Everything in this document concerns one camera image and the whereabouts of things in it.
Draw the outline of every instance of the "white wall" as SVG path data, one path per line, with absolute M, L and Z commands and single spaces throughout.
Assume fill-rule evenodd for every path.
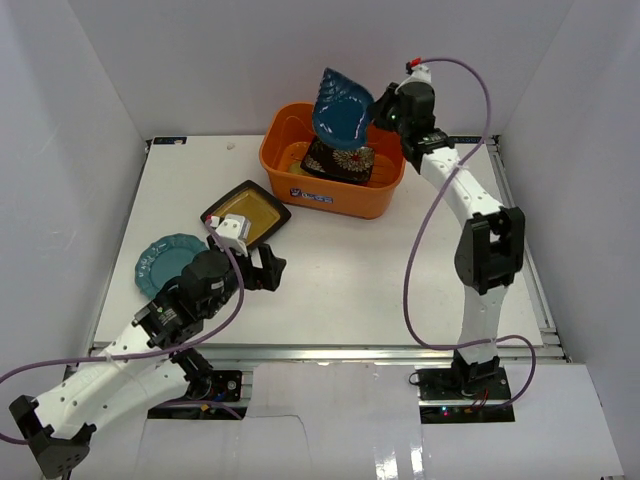
M 143 143 L 66 0 L 0 0 L 0 371 L 80 353 L 96 318 Z M 63 368 L 0 388 L 7 410 Z M 27 447 L 0 476 L 34 480 Z
M 261 133 L 281 106 L 315 100 L 325 66 L 380 95 L 407 60 L 438 55 L 477 66 L 501 132 L 571 3 L 70 0 L 145 137 Z M 480 132 L 474 80 L 455 66 L 434 72 L 439 125 Z
M 630 479 L 640 479 L 639 92 L 638 2 L 575 2 L 503 137 L 562 341 L 587 363 Z

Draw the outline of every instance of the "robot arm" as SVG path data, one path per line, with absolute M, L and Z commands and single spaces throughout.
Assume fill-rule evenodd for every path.
M 440 190 L 458 168 L 454 144 L 435 128 L 435 94 L 426 65 L 407 64 L 407 77 L 390 84 L 368 108 L 373 124 L 400 136 L 405 158 Z M 461 169 L 444 194 L 462 227 L 454 259 L 464 284 L 465 304 L 459 343 L 495 339 L 502 302 L 524 257 L 524 214 L 506 208 L 468 171 Z M 459 348 L 452 368 L 462 384 L 494 375 L 499 357 L 494 342 Z
M 236 253 L 245 288 L 276 290 L 286 261 L 275 257 L 268 245 L 260 245 L 262 268 L 252 265 L 245 246 L 250 222 L 236 215 L 211 220 L 221 241 Z M 212 237 L 207 241 L 210 249 L 167 282 L 99 356 L 160 352 L 202 331 L 204 320 L 238 289 L 229 258 Z M 160 359 L 161 355 L 82 364 L 48 392 L 37 398 L 21 396 L 11 404 L 11 414 L 46 478 L 57 478 L 78 465 L 89 453 L 93 433 L 107 424 L 141 405 L 151 408 L 180 398 L 213 377 L 213 368 L 193 348 L 174 351 L 162 363 Z

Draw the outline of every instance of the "blue plate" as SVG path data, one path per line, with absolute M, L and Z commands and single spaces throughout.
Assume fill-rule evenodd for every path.
M 326 68 L 311 121 L 318 138 L 336 150 L 357 150 L 367 143 L 373 96 L 359 83 Z
M 140 254 L 136 263 L 136 285 L 153 300 L 165 283 L 182 273 L 207 246 L 198 237 L 176 233 L 162 237 Z

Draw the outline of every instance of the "orange plastic bin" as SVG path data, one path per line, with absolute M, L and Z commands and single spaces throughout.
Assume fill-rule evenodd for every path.
M 369 127 L 367 145 L 376 155 L 371 179 L 365 185 L 289 173 L 291 164 L 302 161 L 315 136 L 312 111 L 310 103 L 292 103 L 281 108 L 271 122 L 260 147 L 260 163 L 269 174 L 273 194 L 293 205 L 369 219 L 379 217 L 404 174 L 399 137 Z

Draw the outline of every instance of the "white table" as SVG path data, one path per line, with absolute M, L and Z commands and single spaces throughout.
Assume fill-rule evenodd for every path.
M 142 408 L 95 435 L 73 480 L 596 480 L 623 473 L 583 365 L 540 365 L 514 406 L 516 421 L 483 425 L 419 425 L 415 391 L 404 381 L 410 367 L 404 374 L 403 367 L 363 372 L 354 364 L 263 367 L 250 406 L 255 417 L 145 421 Z M 528 366 L 506 369 L 522 385 Z M 326 401 L 315 400 L 318 391 Z M 374 462 L 385 452 L 397 476 L 376 475 Z
M 204 240 L 200 214 L 247 179 L 270 190 L 258 160 L 261 142 L 262 136 L 203 136 L 188 137 L 182 145 L 151 147 L 95 344 L 117 337 L 147 303 L 134 284 L 134 266 L 149 244 L 174 233 Z M 461 155 L 470 148 L 460 145 Z M 469 168 L 490 194 L 500 197 L 486 147 Z M 288 262 L 280 288 L 248 292 L 237 320 L 208 343 L 414 345 L 402 317 L 402 279 L 416 231 L 435 195 L 407 165 L 389 209 L 376 220 L 289 206 L 291 220 L 268 241 Z M 455 343 L 460 334 L 463 288 L 453 266 L 459 238 L 460 226 L 443 204 L 416 258 L 410 295 L 415 328 L 432 343 Z M 539 300 L 528 286 L 532 288 L 531 282 L 519 274 L 506 298 L 499 333 L 518 333 L 541 345 Z M 236 298 L 209 325 L 222 322 Z

